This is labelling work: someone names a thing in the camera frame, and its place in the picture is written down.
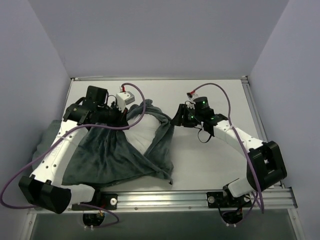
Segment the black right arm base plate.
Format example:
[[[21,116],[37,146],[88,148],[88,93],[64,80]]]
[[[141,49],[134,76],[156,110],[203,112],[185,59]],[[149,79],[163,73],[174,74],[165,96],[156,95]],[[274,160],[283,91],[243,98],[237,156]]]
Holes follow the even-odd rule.
[[[233,197],[228,191],[209,191],[206,193],[207,206],[209,208],[243,208],[250,207],[252,204],[251,197],[242,195]]]

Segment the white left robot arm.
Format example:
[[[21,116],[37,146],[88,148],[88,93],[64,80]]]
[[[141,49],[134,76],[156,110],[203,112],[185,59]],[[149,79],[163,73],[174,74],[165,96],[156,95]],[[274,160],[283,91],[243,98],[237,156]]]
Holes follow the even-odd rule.
[[[30,204],[56,214],[78,203],[90,210],[100,206],[101,197],[93,187],[85,184],[64,186],[62,182],[73,154],[92,125],[128,126],[127,105],[135,101],[135,96],[124,87],[120,88],[111,105],[107,104],[108,96],[107,89],[89,86],[84,97],[66,108],[50,150],[29,177],[23,176],[19,180],[18,186]]]

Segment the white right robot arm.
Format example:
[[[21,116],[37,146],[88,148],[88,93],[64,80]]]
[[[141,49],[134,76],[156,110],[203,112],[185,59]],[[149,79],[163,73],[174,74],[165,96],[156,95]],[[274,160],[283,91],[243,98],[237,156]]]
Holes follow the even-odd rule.
[[[170,123],[185,128],[201,126],[211,138],[224,141],[245,157],[245,176],[224,186],[222,200],[227,206],[234,206],[240,197],[253,191],[263,192],[288,175],[281,149],[276,142],[265,142],[233,126],[227,116],[215,113],[210,108],[205,96],[179,104]]]

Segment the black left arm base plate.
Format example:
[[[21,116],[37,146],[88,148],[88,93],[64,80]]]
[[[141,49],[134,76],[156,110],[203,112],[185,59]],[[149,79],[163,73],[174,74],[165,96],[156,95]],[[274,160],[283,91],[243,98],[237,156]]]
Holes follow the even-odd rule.
[[[73,211],[89,211],[96,210],[95,207],[116,210],[118,207],[118,195],[116,193],[97,191],[90,202],[82,202],[80,205],[73,204],[71,209]]]

